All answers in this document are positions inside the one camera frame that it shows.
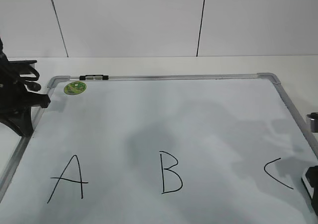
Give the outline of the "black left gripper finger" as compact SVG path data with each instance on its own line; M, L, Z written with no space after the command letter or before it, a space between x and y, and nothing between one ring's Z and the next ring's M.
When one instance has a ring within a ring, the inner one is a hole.
M0 122L21 137L27 137L33 133L30 107L1 112Z

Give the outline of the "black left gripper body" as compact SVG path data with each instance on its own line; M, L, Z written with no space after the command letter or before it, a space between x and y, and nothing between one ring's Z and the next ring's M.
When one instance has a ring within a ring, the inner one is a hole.
M0 61L0 112L25 107L47 108L51 102L46 94L38 93L40 74L36 60Z

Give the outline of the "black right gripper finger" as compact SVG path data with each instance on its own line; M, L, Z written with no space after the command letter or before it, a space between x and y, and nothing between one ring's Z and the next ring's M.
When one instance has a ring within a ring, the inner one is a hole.
M318 185L318 166L311 166L305 172L305 176L309 180L312 187Z

